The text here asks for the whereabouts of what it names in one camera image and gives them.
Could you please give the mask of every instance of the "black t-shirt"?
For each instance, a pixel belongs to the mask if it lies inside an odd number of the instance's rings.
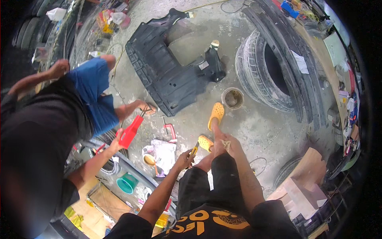
[[[151,238],[152,226],[145,219],[125,213],[105,239]],[[181,217],[172,229],[154,238],[302,238],[283,203],[260,203],[251,218],[204,204]]]
[[[19,234],[38,236],[79,200],[75,185],[63,178],[64,166],[73,144],[91,137],[92,126],[66,77],[20,109],[16,102],[16,95],[1,101],[1,204]]]

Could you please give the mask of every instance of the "person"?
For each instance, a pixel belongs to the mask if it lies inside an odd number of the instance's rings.
[[[177,222],[154,238],[302,238],[283,203],[264,200],[240,142],[219,128],[223,115],[224,107],[216,103],[208,122],[215,141],[202,135],[198,139],[210,154],[180,179]],[[105,239],[151,238],[179,173],[195,157],[190,152],[180,155],[138,215],[123,214]],[[212,191],[207,178],[210,170]]]
[[[103,91],[114,66],[113,55],[94,58],[71,71],[68,60],[58,60],[48,71],[18,81],[2,99],[1,224],[19,236],[38,236],[79,200],[78,189],[120,149],[121,130],[117,143],[64,179],[65,161],[76,142],[114,128],[136,108],[155,112],[141,100],[113,107],[113,96]],[[18,99],[52,79],[58,80],[16,109]]]

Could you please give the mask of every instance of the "workbench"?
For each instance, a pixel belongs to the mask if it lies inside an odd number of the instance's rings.
[[[330,83],[334,98],[337,102],[338,111],[340,113],[340,120],[342,125],[342,130],[345,129],[345,119],[348,115],[348,110],[345,103],[342,103],[339,97],[338,88],[340,86],[340,79],[338,78],[335,68],[333,67],[332,60],[330,58],[329,52],[326,49],[323,39],[314,38],[308,34],[305,28],[299,23],[296,23],[294,29],[301,35],[301,37],[306,41],[308,46],[311,48],[314,56],[320,62],[328,82]]]

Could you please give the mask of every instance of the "stained floor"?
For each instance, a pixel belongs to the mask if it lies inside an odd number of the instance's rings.
[[[131,17],[129,27],[115,34],[110,45],[120,43],[124,46],[141,22],[161,18],[172,7],[185,11],[212,2],[214,1],[135,1],[128,13]],[[224,9],[234,11],[240,6],[240,1],[233,1],[224,6]],[[227,76],[219,83],[209,83],[206,92],[198,95],[194,104],[184,108],[174,117],[164,118],[167,124],[174,126],[178,139],[177,156],[192,148],[199,135],[206,135],[213,139],[212,132],[207,128],[212,107],[215,102],[221,102],[221,94],[228,87],[241,89],[235,73],[235,54],[243,39],[248,37],[254,29],[253,24],[240,11],[232,14],[224,13],[220,9],[220,4],[202,7],[193,12],[196,13],[195,18],[179,20],[171,29],[170,50],[181,64],[186,65],[201,55],[212,40],[217,39],[220,42],[218,54],[226,67]],[[118,57],[120,48],[116,47],[113,53]],[[130,103],[136,99],[154,103],[135,73],[126,53],[123,53],[117,66],[117,73],[110,84],[112,86],[107,93],[114,95],[115,107],[122,105],[123,101]],[[323,89],[321,94],[325,100],[325,109],[328,109],[334,102],[332,90]],[[139,114],[138,110],[126,119],[124,127],[129,125],[137,114]],[[149,145],[152,139],[165,141],[171,139],[171,135],[166,135],[163,128],[163,120],[160,118],[162,115],[164,114],[159,111],[155,115],[145,116],[138,134],[129,148],[129,159],[153,177],[155,176],[154,168],[143,163],[141,154],[142,148]],[[225,108],[221,130],[238,138],[249,162],[259,157],[266,159],[266,162],[261,159],[251,163],[255,172],[261,173],[257,178],[264,188],[265,197],[272,192],[277,172],[288,160],[296,156],[303,156],[309,146],[317,149],[326,159],[334,150],[335,145],[331,122],[328,121],[327,127],[312,132],[312,127],[306,123],[306,118],[303,123],[297,123],[294,113],[284,113],[261,105],[246,94],[244,94],[244,103],[240,109]],[[207,154],[207,151],[200,149],[196,156],[196,163]],[[211,174],[209,174],[209,180],[213,187]],[[115,189],[112,191],[116,195],[123,196],[115,183],[110,183],[109,186]]]

